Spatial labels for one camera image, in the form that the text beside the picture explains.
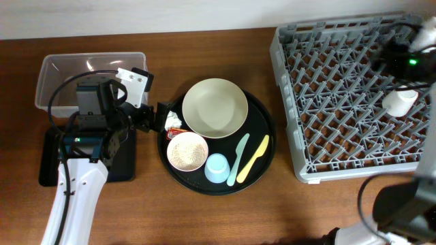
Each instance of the clear plastic container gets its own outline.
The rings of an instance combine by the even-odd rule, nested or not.
[[[137,67],[147,70],[145,55],[141,52],[108,52],[87,54],[51,54],[42,63],[40,77],[36,87],[35,106],[47,111],[48,101],[56,88],[68,78],[99,69],[118,68],[132,69]],[[63,88],[56,96],[52,105],[52,115],[57,118],[68,118],[78,111],[76,98],[76,84],[72,82]],[[144,93],[148,102],[148,93]]]

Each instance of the dish rack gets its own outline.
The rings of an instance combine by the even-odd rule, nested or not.
[[[422,19],[378,16],[277,28],[270,55],[301,182],[417,167],[430,122],[429,89],[418,91],[404,117],[393,118],[382,108],[382,99],[400,84],[370,65],[371,55],[389,40],[409,43],[413,30],[392,26],[398,22],[420,24]]]

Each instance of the beige bowl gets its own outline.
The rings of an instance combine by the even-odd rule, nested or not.
[[[176,135],[168,144],[166,155],[173,167],[190,172],[199,169],[208,156],[206,140],[196,133],[184,132]]]
[[[211,78],[189,89],[183,100],[182,113],[194,132],[219,139],[233,134],[244,124],[248,101],[234,83]]]

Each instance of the round black tray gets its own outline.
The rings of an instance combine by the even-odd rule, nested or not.
[[[166,131],[163,131],[158,135],[157,138],[159,155],[166,169],[182,185],[202,194],[227,195],[241,191],[252,185],[268,169],[271,161],[273,160],[276,148],[275,126],[271,115],[268,113],[262,103],[260,103],[258,99],[256,99],[247,91],[244,91],[244,94],[248,100],[248,116],[244,125],[229,137],[216,140],[206,138],[205,140],[208,144],[209,155],[213,153],[221,153],[227,158],[230,167],[233,167],[233,164],[236,160],[236,147],[238,146],[240,139],[242,139],[246,133],[249,133],[250,137],[245,145],[243,155],[240,159],[238,173],[245,166],[245,164],[248,163],[254,152],[258,149],[265,135],[269,135],[270,141],[264,155],[256,159],[247,178],[242,184],[239,184],[237,181],[235,181],[233,186],[228,186],[226,182],[221,184],[213,184],[212,182],[209,182],[204,175],[205,165],[203,165],[200,169],[191,172],[179,171],[171,166],[166,154],[168,143],[170,143],[170,141],[166,138]],[[185,95],[179,97],[173,103],[171,110],[176,112],[177,116],[182,120],[183,123],[181,128],[191,131],[182,115],[182,103],[184,97]]]

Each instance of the yellow spoon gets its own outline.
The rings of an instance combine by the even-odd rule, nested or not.
[[[264,140],[262,140],[262,143],[260,143],[259,148],[256,150],[250,161],[246,164],[246,166],[240,171],[238,177],[236,178],[236,181],[238,183],[244,182],[245,178],[247,177],[248,173],[250,172],[251,167],[253,167],[254,161],[258,157],[261,157],[264,155],[266,151],[266,147],[268,146],[270,136],[265,135]]]

